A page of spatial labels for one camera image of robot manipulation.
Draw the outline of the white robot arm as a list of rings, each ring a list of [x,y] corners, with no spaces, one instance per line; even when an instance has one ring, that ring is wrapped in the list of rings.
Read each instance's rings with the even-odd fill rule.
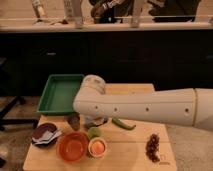
[[[87,75],[74,98],[73,109],[89,116],[192,126],[213,132],[213,89],[107,94],[101,77]]]

